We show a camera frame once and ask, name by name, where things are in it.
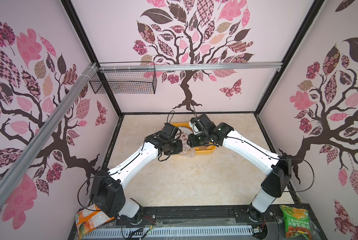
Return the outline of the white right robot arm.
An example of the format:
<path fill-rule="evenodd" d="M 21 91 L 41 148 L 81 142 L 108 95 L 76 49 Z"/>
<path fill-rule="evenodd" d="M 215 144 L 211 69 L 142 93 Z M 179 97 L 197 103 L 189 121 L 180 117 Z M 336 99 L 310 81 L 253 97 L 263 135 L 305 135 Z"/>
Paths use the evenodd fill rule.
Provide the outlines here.
<path fill-rule="evenodd" d="M 191 118 L 189 126 L 193 130 L 187 140 L 190 147 L 227 148 L 266 175 L 247 210 L 251 221 L 260 222 L 269 206 L 284 193 L 292 176 L 291 160 L 265 150 L 226 123 L 215 125 L 206 114 Z"/>

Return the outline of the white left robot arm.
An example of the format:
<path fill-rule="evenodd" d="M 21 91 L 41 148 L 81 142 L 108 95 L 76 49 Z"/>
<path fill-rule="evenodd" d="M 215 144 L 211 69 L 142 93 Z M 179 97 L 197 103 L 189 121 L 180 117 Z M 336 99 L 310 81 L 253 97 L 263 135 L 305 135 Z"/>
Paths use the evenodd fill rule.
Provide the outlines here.
<path fill-rule="evenodd" d="M 109 218 L 118 215 L 135 217 L 141 206 L 126 198 L 126 186 L 152 160 L 181 153 L 181 134 L 178 127 L 165 123 L 162 130 L 145 137 L 139 149 L 121 164 L 110 170 L 100 170 L 93 180 L 91 202 Z"/>

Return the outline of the clear plastic cup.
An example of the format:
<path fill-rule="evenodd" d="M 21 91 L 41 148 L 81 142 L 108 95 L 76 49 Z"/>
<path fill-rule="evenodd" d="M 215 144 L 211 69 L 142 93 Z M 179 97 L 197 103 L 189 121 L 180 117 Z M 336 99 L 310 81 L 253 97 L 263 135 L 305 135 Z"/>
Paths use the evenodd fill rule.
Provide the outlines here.
<path fill-rule="evenodd" d="M 182 143 L 182 151 L 180 152 L 180 155 L 186 156 L 188 158 L 192 158 L 196 154 L 196 150 L 194 148 L 191 148 L 189 145 Z"/>

